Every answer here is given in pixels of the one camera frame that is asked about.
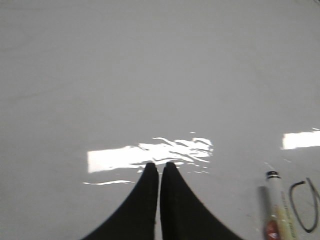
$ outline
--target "marker cap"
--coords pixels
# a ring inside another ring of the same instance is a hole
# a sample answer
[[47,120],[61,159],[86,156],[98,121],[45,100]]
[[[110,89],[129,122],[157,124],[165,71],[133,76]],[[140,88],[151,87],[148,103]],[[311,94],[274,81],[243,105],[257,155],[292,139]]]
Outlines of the marker cap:
[[277,171],[268,171],[266,174],[265,174],[265,178],[268,180],[268,179],[271,179],[271,178],[278,178],[280,179],[281,177],[279,176],[279,173]]

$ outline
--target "white floor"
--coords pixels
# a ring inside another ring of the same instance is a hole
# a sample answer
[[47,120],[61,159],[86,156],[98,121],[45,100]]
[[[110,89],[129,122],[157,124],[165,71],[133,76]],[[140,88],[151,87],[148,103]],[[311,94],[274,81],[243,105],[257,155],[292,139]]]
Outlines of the white floor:
[[320,190],[319,26],[313,0],[0,0],[0,239],[81,239],[150,159],[262,240],[267,171]]

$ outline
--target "black cap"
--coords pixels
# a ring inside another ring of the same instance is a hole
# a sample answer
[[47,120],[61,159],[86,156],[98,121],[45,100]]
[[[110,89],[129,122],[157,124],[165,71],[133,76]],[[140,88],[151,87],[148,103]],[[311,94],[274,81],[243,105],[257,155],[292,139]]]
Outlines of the black cap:
[[279,176],[279,173],[277,171],[268,171],[265,174],[266,179],[271,179],[271,178],[278,178],[280,179],[281,177]]

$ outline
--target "marker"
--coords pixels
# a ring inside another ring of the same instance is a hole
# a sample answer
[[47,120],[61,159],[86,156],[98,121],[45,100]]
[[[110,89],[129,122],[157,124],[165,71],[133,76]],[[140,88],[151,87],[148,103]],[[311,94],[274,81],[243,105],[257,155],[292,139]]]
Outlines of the marker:
[[271,214],[266,225],[267,239],[298,240],[281,177],[276,171],[268,171],[266,181],[271,202]]

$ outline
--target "black curved line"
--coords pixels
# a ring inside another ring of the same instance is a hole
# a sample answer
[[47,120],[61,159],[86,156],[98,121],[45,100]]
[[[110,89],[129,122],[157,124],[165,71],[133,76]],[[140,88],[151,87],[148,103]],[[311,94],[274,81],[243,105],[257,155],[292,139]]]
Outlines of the black curved line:
[[296,209],[296,205],[294,203],[294,197],[293,197],[293,192],[294,192],[294,188],[299,186],[299,185],[302,185],[302,184],[305,184],[306,182],[305,181],[300,181],[300,182],[297,182],[297,183],[294,183],[293,185],[290,186],[289,188],[289,200],[290,200],[290,203],[291,203],[291,207],[293,209],[293,213],[297,219],[297,221],[299,222],[300,226],[303,228],[304,231],[306,231],[307,233],[312,233],[318,226],[318,221],[319,221],[319,210],[318,210],[318,201],[317,201],[317,197],[319,198],[320,200],[320,196],[319,196],[319,193],[317,191],[317,189],[315,188],[315,186],[312,184],[310,178],[306,178],[308,184],[309,184],[309,187],[311,189],[311,193],[312,193],[312,198],[313,198],[313,203],[314,203],[314,222],[313,222],[313,225],[312,227],[310,228],[306,228],[305,225],[303,224],[303,222],[301,221],[300,219],[300,216],[297,212],[297,209]]

